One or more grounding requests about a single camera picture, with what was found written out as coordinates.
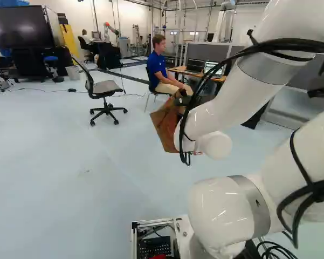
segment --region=blue polo shirt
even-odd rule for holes
[[[163,76],[168,78],[166,61],[162,55],[158,55],[155,51],[153,51],[147,59],[146,66],[149,71],[149,79],[151,84],[150,91],[154,91],[160,82],[155,73],[162,72]]]

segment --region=short hair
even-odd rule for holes
[[[161,43],[162,40],[165,40],[165,36],[164,35],[161,35],[161,34],[156,34],[153,39],[152,39],[152,45],[153,45],[153,48],[156,47],[156,44],[159,44]]]

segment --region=man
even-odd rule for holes
[[[147,59],[147,69],[152,91],[174,94],[179,88],[185,89],[187,95],[193,95],[190,86],[177,81],[166,69],[166,62],[161,53],[166,49],[166,38],[163,35],[155,35],[152,39],[154,51]]]
[[[86,44],[90,44],[91,43],[91,40],[90,40],[90,38],[87,36],[87,31],[85,30],[85,29],[83,29],[82,31],[81,31],[81,36],[82,36],[82,38],[85,40],[85,42],[86,42]]]

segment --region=chair base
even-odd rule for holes
[[[114,107],[112,104],[107,104],[106,100],[104,99],[104,108],[93,108],[90,109],[90,114],[94,115],[95,111],[99,111],[91,120],[90,120],[90,125],[95,126],[95,119],[97,119],[99,116],[105,114],[106,116],[110,115],[114,119],[114,124],[118,125],[119,121],[117,118],[111,113],[111,111],[118,111],[118,110],[123,110],[123,113],[127,113],[128,110],[123,107]]]

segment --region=laptop screen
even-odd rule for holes
[[[204,68],[204,74],[207,73],[211,68],[213,68],[215,65],[217,65],[218,62],[211,62],[211,61],[206,61],[205,63],[205,68]],[[223,74],[223,68],[220,68],[215,75],[221,76]]]

